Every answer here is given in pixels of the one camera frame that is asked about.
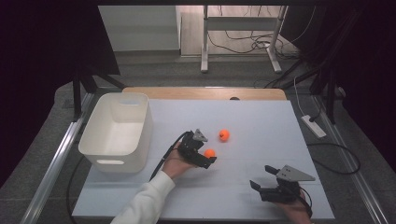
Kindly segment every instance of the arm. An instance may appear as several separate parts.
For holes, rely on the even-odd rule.
[[[166,196],[175,187],[173,179],[191,167],[194,166],[184,162],[177,150],[173,150],[163,164],[163,169],[142,186],[111,223],[156,223],[163,210]]]
[[[165,198],[175,187],[173,180],[160,171],[142,186],[111,223],[156,223],[160,217]]]

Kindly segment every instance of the black cable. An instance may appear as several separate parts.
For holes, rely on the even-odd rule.
[[[321,69],[319,70],[319,74],[318,74],[319,83],[321,83],[320,78],[321,78]],[[315,119],[317,119],[320,116],[320,112],[321,112],[322,106],[323,106],[323,104],[320,104],[319,112],[314,117],[311,117],[309,119],[310,122],[314,122]]]
[[[288,76],[292,71],[294,71],[294,69],[296,69],[301,63],[303,63],[302,59],[299,59],[297,62],[295,62],[287,71],[285,71],[281,77],[276,78],[272,81],[270,81],[269,83],[267,83],[267,85],[264,86],[264,89],[267,89],[271,84],[272,88],[275,86],[275,84],[279,81],[281,81],[282,79],[284,79],[286,76]]]
[[[75,169],[73,170],[72,175],[70,176],[69,179],[69,183],[67,185],[67,190],[66,190],[66,208],[67,208],[67,214],[69,215],[70,221],[72,221],[74,224],[78,224],[76,222],[76,220],[74,219],[74,217],[72,216],[72,209],[70,207],[70,187],[72,186],[72,182],[73,182],[73,178],[76,174],[77,168],[79,167],[79,165],[81,164],[82,160],[84,159],[84,156],[82,156],[79,160],[78,163],[75,167]]]
[[[175,149],[176,144],[178,143],[178,141],[180,139],[182,139],[185,135],[187,135],[187,133],[189,132],[184,132],[176,141],[175,143],[170,146],[168,148],[168,150],[166,151],[166,153],[163,155],[163,158],[160,160],[160,162],[158,163],[157,167],[155,167],[154,172],[152,173],[151,177],[149,178],[149,180],[151,180],[160,170],[161,166],[163,166],[163,163],[165,162],[166,158],[168,158],[169,154],[171,154],[172,150]]]
[[[227,49],[227,50],[232,51],[234,53],[249,53],[249,52],[255,50],[255,49],[250,49],[248,51],[236,51],[236,50],[229,49],[229,48],[226,48],[226,47],[223,47],[223,46],[220,46],[220,45],[216,45],[215,43],[213,43],[212,39],[210,38],[209,33],[207,33],[207,37],[209,37],[210,43],[212,43],[212,45],[214,45],[215,47],[218,47],[218,48],[221,48],[221,49]]]
[[[285,186],[280,186],[280,188],[282,188],[283,190],[287,191],[289,194],[294,195],[294,197],[296,197],[298,199],[298,201],[300,201],[300,203],[303,204],[303,206],[305,207],[306,213],[309,215],[309,217],[312,217],[312,200],[311,200],[311,196],[306,192],[306,190],[304,189],[304,191],[307,193],[309,200],[311,201],[311,204],[308,204],[306,202],[306,200],[300,196],[300,194],[296,194],[294,193],[291,189],[285,187]]]
[[[347,147],[344,147],[344,146],[341,146],[341,145],[338,145],[338,144],[335,144],[335,143],[311,143],[311,144],[306,144],[306,145],[308,147],[313,147],[313,146],[335,146],[335,147],[340,147],[340,148],[344,149],[345,151],[347,151],[350,155],[352,155],[354,157],[354,159],[355,159],[355,162],[358,164],[358,167],[352,172],[341,172],[341,171],[336,171],[336,170],[330,168],[329,166],[325,165],[324,163],[322,163],[320,161],[312,159],[313,162],[323,166],[325,169],[327,169],[327,170],[329,170],[329,171],[331,171],[333,173],[336,173],[336,174],[339,174],[339,175],[354,175],[361,169],[361,161],[359,160],[358,156],[355,153],[353,153]]]

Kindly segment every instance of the white table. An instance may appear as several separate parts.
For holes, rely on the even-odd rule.
[[[134,197],[160,158],[185,131],[200,128],[209,139],[200,150],[214,148],[218,160],[209,169],[188,171],[169,194],[162,219],[285,219],[272,203],[262,202],[249,180],[274,188],[276,177],[264,165],[293,166],[316,178],[301,182],[313,200],[313,219],[333,218],[289,101],[154,100],[154,121],[148,161],[137,174],[107,174],[91,168],[73,216],[114,217]],[[227,143],[217,139],[226,128]]]

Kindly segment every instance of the gray floor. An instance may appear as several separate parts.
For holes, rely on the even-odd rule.
[[[183,58],[175,55],[135,55],[118,54],[121,76],[116,79],[129,86],[224,86],[224,87],[262,87],[269,80],[279,75],[275,74],[266,57],[210,57],[209,72],[200,73],[199,58]],[[293,61],[281,61],[284,69],[289,68]],[[305,70],[301,66],[294,75]],[[111,87],[108,83],[96,79],[99,86]],[[311,116],[318,113],[318,107],[308,92],[308,79],[297,85],[301,108]],[[111,88],[100,90],[99,93],[113,91]],[[294,88],[286,90],[296,117],[302,114],[297,106]],[[19,223],[26,211],[43,174],[60,145],[64,133],[73,118],[72,88],[67,84],[57,90],[55,104],[46,123],[30,146],[25,157],[14,171],[13,175],[0,190],[0,223]],[[375,149],[370,140],[349,117],[341,105],[335,103],[336,127],[343,136],[346,145],[358,154],[362,167],[361,173],[371,186],[375,196],[380,201],[389,223],[396,223],[396,174],[389,168],[384,159]],[[322,119],[319,125],[325,127]],[[307,143],[327,142],[330,138],[319,141],[302,123],[301,129]],[[77,149],[78,141],[72,146],[59,178],[49,196],[38,223],[71,223],[65,206],[65,193],[69,178],[81,155]],[[324,161],[336,168],[344,169],[338,149],[333,147],[311,147],[313,158]],[[79,195],[90,164],[83,160],[78,167],[72,182],[71,202]],[[365,202],[361,199],[350,176],[336,175],[317,166],[320,179],[331,204],[336,220],[319,220],[316,223],[374,223],[368,213]],[[78,219],[78,223],[108,223],[109,219]]]

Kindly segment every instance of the table leg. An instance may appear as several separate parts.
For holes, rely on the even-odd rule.
[[[208,46],[207,46],[207,6],[204,6],[204,39],[201,51],[201,72],[207,73],[208,60]]]
[[[282,69],[280,68],[279,62],[276,58],[275,46],[277,37],[279,36],[280,27],[282,26],[283,19],[285,18],[286,7],[281,7],[279,15],[277,16],[276,27],[269,45],[267,45],[267,53],[268,57],[271,60],[271,64],[274,67],[274,71],[276,73],[281,73]]]

